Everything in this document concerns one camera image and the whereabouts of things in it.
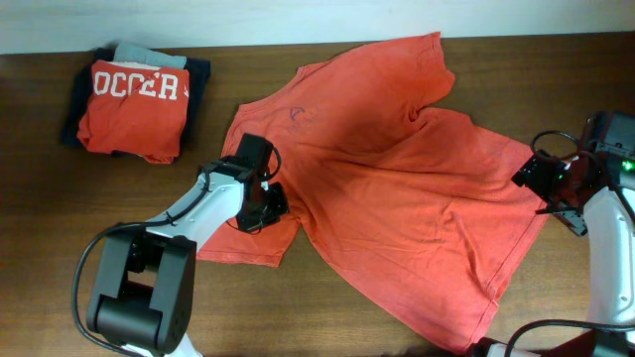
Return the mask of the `salmon red t-shirt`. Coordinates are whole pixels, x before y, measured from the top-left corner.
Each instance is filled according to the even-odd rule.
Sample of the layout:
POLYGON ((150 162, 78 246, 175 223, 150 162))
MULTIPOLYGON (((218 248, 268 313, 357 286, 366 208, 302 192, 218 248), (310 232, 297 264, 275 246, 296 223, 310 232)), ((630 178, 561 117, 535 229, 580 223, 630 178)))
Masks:
POLYGON ((219 228, 203 260, 276 267, 299 230, 349 284, 428 341, 461 354, 487 332, 545 217, 512 176, 531 150, 439 107, 453 86, 437 33, 300 67, 238 109, 279 150, 290 211, 257 235, 219 228))

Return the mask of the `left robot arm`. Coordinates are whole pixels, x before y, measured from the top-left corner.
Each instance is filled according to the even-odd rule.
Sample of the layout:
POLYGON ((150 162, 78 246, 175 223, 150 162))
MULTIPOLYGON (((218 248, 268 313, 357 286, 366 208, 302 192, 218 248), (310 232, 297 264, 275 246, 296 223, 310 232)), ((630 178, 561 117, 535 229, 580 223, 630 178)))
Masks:
POLYGON ((117 223, 82 252, 71 315, 90 342, 124 356, 195 356, 187 334, 195 260, 222 226, 257 235, 289 205, 274 180, 278 149, 245 134, 237 151, 198 169, 192 188, 161 214, 117 223))

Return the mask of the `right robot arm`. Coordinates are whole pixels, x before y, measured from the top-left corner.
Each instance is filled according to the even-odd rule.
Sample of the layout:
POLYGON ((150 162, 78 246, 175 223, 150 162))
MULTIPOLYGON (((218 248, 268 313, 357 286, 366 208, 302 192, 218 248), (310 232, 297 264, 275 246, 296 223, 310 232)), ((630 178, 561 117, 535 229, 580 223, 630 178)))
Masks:
POLYGON ((578 337, 545 350, 547 356, 634 354, 634 117, 601 111, 586 121, 573 153, 557 157, 535 149, 512 177, 537 195, 551 214, 589 241, 590 303, 585 321, 543 319, 520 327, 506 342, 482 338, 467 353, 525 356, 517 347, 540 327, 581 329, 578 337))

